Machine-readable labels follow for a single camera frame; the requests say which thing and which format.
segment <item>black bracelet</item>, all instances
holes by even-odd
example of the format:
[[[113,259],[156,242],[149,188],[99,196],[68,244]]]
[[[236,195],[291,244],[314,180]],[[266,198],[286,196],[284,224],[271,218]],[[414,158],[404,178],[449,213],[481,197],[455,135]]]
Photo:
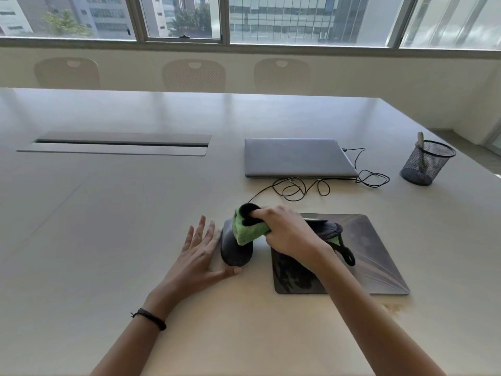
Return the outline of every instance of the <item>black bracelet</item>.
[[[161,320],[159,317],[154,316],[153,314],[151,314],[149,311],[146,311],[145,309],[139,309],[139,310],[137,310],[137,313],[135,313],[135,314],[130,313],[130,315],[132,316],[132,318],[134,318],[137,315],[142,315],[146,319],[149,319],[150,321],[155,323],[158,326],[158,328],[160,329],[160,331],[163,331],[167,328],[167,326],[163,320]]]

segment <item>mouse pad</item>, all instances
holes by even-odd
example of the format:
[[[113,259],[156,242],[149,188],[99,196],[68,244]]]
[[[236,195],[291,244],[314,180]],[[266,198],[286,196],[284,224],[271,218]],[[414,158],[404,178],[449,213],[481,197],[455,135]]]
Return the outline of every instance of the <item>mouse pad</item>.
[[[327,219],[343,226],[345,246],[353,252],[354,267],[346,267],[370,294],[409,294],[383,242],[366,215],[301,214],[304,218]],[[279,294],[326,294],[318,278],[294,260],[272,248],[273,283]]]

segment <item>tree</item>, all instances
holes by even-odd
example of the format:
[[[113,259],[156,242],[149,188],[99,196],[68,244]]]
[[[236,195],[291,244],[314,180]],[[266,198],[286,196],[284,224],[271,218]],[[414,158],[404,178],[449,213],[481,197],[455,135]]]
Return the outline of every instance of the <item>tree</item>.
[[[193,38],[211,38],[212,27],[210,20],[210,6],[202,4],[195,10],[174,11],[176,17],[172,21],[172,33],[175,37],[187,35]]]
[[[51,33],[57,36],[91,36],[91,29],[78,23],[70,10],[55,14],[48,12],[43,20],[50,24]]]

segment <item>black computer mouse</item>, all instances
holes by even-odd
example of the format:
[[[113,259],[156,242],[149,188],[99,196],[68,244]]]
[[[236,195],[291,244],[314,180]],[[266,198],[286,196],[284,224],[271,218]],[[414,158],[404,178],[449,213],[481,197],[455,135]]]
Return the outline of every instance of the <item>black computer mouse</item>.
[[[229,266],[241,267],[251,260],[252,253],[253,242],[238,245],[231,229],[231,219],[225,221],[221,233],[222,260]]]

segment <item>tangled cable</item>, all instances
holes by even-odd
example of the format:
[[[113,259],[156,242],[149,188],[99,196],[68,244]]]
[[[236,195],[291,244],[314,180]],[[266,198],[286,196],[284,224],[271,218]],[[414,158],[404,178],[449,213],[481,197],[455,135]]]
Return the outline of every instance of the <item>tangled cable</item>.
[[[357,170],[357,160],[360,157],[360,154],[362,154],[365,151],[365,148],[343,149],[343,151],[345,151],[345,152],[349,151],[349,150],[360,150],[360,152],[357,154],[357,157],[355,158],[355,162],[353,163],[353,167],[355,168],[355,170]],[[367,175],[362,178],[361,177],[362,173],[367,173]],[[383,181],[379,184],[367,183],[366,180],[369,179],[370,177],[380,177],[380,178],[383,178]],[[266,191],[268,189],[273,189],[274,192],[276,192],[279,196],[283,197],[286,201],[298,202],[306,196],[308,191],[310,191],[310,189],[314,185],[317,186],[317,191],[318,191],[319,195],[328,196],[331,193],[331,187],[329,186],[329,183],[326,182],[328,180],[354,180],[355,183],[362,183],[362,184],[365,184],[367,187],[370,187],[372,189],[377,189],[378,187],[381,187],[382,185],[390,182],[390,177],[388,177],[385,174],[375,173],[373,171],[364,169],[364,170],[361,170],[359,172],[358,177],[356,177],[356,178],[320,178],[320,179],[316,179],[308,188],[306,187],[305,182],[299,177],[279,178],[279,179],[276,179],[270,186],[265,187],[260,192],[258,192],[256,195],[254,195],[247,203],[251,202],[256,196],[258,196],[263,191]],[[279,184],[287,182],[287,181],[289,181],[292,184],[285,186],[281,191],[276,188]],[[321,183],[323,183],[327,187],[328,191],[326,193],[322,193],[322,191],[320,190]],[[293,188],[291,190],[291,193],[285,193],[285,191],[290,189],[290,188]],[[291,196],[294,196],[297,193],[299,193],[301,195],[300,198],[290,199]]]

